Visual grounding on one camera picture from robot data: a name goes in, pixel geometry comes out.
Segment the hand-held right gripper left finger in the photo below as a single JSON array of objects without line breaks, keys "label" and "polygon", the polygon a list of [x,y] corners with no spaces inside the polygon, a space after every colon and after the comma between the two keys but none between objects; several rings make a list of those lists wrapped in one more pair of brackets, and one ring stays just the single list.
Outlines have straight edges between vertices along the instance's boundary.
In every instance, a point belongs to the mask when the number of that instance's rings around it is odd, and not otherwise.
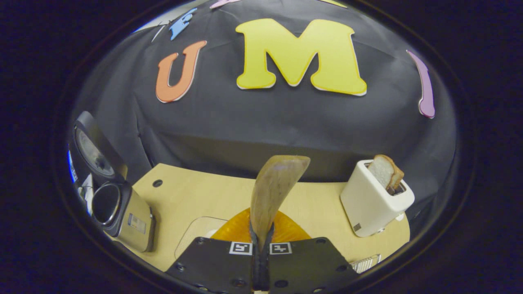
[{"label": "hand-held right gripper left finger", "polygon": [[210,238],[195,237],[166,270],[170,277],[211,294],[253,294],[250,209],[227,221]]}]

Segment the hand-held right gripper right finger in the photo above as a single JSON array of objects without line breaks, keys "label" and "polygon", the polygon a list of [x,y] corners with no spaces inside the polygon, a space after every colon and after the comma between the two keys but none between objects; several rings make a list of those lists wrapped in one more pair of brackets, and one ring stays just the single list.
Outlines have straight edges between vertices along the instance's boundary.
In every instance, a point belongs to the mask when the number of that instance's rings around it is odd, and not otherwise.
[{"label": "hand-held right gripper right finger", "polygon": [[359,274],[325,236],[312,238],[293,219],[277,212],[266,245],[269,294],[329,294]]}]

